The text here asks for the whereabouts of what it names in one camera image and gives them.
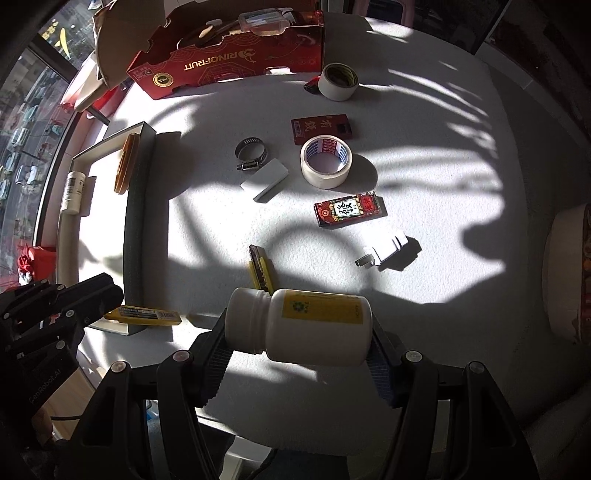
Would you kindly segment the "yellow blade refill case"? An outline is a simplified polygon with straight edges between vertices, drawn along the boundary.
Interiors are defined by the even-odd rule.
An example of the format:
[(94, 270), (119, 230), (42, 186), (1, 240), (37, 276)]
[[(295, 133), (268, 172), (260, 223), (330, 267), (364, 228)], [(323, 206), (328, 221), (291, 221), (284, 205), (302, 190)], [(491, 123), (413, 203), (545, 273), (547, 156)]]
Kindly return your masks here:
[(104, 315), (106, 320), (139, 326), (176, 326), (182, 322), (180, 315), (175, 311), (150, 309), (122, 305)]

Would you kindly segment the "white plastic pill bottle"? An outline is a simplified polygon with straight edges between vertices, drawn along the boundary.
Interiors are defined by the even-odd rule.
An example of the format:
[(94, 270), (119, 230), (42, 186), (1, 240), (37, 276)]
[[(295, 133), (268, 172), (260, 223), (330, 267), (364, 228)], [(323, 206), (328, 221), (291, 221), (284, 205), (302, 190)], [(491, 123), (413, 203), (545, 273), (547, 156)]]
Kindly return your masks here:
[(62, 214), (76, 215), (80, 212), (86, 175), (79, 171), (68, 173), (61, 201)]

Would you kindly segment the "large brown tape roll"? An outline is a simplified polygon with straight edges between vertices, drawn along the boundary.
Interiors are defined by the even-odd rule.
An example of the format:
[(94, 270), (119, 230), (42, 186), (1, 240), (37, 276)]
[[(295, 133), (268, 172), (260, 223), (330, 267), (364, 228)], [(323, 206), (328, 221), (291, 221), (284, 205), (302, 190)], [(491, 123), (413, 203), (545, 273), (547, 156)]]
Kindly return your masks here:
[(125, 139), (120, 153), (114, 183), (114, 191), (119, 195), (125, 193), (129, 187), (135, 160), (139, 151), (139, 143), (140, 136), (137, 133), (131, 133)]

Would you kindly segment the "white bottle yellow label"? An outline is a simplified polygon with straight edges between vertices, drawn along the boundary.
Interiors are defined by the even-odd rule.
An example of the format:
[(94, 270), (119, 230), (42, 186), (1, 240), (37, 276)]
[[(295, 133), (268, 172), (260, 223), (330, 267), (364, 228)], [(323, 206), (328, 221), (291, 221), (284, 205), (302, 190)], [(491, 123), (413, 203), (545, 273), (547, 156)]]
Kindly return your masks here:
[(232, 349), (300, 365), (360, 365), (372, 333), (366, 298), (290, 289), (235, 289), (224, 321)]

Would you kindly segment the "yellow utility knife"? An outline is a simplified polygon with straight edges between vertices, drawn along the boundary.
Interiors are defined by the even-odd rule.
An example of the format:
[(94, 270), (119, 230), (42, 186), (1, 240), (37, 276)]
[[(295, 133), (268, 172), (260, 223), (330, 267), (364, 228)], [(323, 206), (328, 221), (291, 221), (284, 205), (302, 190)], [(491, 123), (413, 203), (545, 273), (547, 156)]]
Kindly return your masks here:
[(249, 245), (249, 270), (252, 274), (252, 282), (256, 289), (266, 291), (273, 295), (276, 288), (273, 286), (273, 276), (270, 270), (270, 260), (262, 247)]

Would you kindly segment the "small white rectangular box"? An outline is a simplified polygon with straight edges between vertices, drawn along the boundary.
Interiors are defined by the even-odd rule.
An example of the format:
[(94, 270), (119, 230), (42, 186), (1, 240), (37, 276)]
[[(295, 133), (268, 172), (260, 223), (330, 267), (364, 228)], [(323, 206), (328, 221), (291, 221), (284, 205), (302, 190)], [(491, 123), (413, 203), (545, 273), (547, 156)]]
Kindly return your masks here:
[(240, 188), (250, 200), (266, 203), (280, 192), (288, 174), (290, 171), (287, 167), (280, 160), (273, 159), (243, 181)]

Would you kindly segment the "red patterned small box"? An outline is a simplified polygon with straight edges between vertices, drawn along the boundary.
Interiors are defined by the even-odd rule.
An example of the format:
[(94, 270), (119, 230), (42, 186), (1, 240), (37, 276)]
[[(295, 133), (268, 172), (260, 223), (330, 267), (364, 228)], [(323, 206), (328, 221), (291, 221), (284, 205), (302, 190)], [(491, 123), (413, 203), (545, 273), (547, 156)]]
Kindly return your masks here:
[(387, 214), (382, 199), (375, 192), (318, 202), (314, 204), (314, 212), (321, 228), (338, 228)]

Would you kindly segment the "white open tray box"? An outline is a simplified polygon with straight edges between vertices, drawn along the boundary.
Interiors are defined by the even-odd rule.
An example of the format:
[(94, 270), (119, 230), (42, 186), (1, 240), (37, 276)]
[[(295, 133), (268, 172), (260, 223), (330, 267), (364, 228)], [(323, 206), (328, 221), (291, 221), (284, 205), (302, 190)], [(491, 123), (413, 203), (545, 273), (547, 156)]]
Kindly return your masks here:
[[(138, 136), (128, 189), (114, 191), (120, 151)], [(85, 175), (78, 213), (60, 213), (56, 281), (70, 286), (101, 273), (110, 275), (124, 301), (144, 304), (142, 235), (145, 194), (155, 130), (145, 122), (113, 134), (76, 155), (70, 169)]]

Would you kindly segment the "red cardboard fruit box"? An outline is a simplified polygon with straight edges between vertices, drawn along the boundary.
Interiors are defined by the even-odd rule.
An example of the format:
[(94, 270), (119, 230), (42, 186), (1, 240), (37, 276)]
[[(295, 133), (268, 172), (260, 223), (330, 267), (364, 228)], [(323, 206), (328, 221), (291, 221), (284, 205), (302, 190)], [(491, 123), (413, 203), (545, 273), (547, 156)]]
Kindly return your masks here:
[(98, 78), (108, 88), (131, 79), (154, 100), (273, 68), (322, 68), (317, 1), (112, 1), (94, 24)]

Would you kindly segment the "dark red flat card box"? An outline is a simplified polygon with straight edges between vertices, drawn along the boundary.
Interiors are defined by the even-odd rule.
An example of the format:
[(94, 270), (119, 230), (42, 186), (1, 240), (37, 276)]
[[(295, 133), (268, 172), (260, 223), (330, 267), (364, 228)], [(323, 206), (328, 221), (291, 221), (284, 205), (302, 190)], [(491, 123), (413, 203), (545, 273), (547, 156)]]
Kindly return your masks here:
[(311, 138), (332, 135), (342, 140), (353, 138), (353, 131), (346, 114), (321, 115), (290, 120), (294, 144), (304, 145)]

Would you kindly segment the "white tape roll blue label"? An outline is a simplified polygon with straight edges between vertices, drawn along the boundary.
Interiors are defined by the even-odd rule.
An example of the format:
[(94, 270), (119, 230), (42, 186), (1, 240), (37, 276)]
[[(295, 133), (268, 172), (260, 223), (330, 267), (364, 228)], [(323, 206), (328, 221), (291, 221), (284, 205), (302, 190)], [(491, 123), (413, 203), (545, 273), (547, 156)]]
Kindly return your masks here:
[(332, 135), (312, 137), (301, 146), (301, 174), (311, 186), (335, 189), (349, 176), (353, 153), (349, 145)]

